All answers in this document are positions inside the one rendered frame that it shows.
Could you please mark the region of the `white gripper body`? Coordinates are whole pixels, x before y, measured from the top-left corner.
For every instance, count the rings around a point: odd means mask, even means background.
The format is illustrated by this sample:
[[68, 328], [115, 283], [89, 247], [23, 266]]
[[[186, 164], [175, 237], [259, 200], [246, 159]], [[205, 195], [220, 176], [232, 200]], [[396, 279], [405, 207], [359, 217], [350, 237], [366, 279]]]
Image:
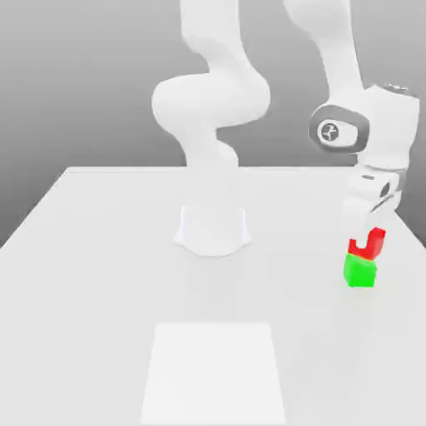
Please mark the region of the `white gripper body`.
[[345, 231], [372, 229], [386, 221], [399, 206], [399, 194], [379, 200], [347, 196], [342, 205], [342, 228]]

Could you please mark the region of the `small green cube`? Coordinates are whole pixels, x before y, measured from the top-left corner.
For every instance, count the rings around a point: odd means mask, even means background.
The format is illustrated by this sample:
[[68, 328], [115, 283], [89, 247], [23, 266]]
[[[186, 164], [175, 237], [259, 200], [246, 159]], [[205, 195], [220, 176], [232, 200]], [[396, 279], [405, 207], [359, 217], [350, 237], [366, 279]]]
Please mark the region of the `small green cube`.
[[377, 273], [374, 260], [348, 253], [344, 260], [344, 279], [349, 287], [372, 288]]

